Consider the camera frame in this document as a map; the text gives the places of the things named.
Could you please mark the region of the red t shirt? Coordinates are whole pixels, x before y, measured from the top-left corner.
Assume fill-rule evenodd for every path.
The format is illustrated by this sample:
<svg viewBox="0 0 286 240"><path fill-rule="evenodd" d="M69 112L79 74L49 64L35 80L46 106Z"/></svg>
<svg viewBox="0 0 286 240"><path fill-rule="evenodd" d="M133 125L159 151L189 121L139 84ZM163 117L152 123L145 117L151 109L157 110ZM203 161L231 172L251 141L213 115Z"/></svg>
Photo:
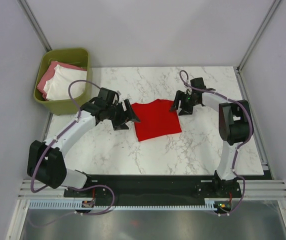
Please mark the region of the red t shirt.
<svg viewBox="0 0 286 240"><path fill-rule="evenodd" d="M133 103L132 109L140 122L134 124L138 141L182 132L178 114L170 111L173 101L156 99L150 103Z"/></svg>

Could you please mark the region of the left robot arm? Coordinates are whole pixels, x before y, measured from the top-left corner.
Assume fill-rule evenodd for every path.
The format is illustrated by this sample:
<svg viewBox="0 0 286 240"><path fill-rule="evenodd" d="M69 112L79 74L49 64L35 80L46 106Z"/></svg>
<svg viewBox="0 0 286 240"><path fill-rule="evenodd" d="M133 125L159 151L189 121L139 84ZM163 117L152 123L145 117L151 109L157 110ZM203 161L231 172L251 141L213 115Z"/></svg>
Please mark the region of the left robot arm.
<svg viewBox="0 0 286 240"><path fill-rule="evenodd" d="M89 196L93 185L85 173L66 167L65 156L77 141L100 122L110 120L115 131L127 130L127 122L140 122L128 99L119 102L119 94L101 88L98 96L84 103L76 116L60 133L31 143L27 174L45 186L73 188L82 197Z"/></svg>

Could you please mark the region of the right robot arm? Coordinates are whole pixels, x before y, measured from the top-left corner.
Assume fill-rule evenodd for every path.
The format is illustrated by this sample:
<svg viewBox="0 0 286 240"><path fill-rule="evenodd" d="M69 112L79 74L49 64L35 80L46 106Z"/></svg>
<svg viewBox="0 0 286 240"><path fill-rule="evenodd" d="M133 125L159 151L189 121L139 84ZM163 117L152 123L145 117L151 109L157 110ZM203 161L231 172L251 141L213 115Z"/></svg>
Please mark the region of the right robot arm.
<svg viewBox="0 0 286 240"><path fill-rule="evenodd" d="M180 116L192 115L194 107L202 105L218 113L218 132L223 146L220 163L215 171L219 180L212 184L212 191L216 196L223 197L230 191L227 181L238 176L236 161L239 149L254 133L250 104L247 100L233 100L213 88L207 88L202 77L183 83L188 89L176 91L171 112L180 109Z"/></svg>

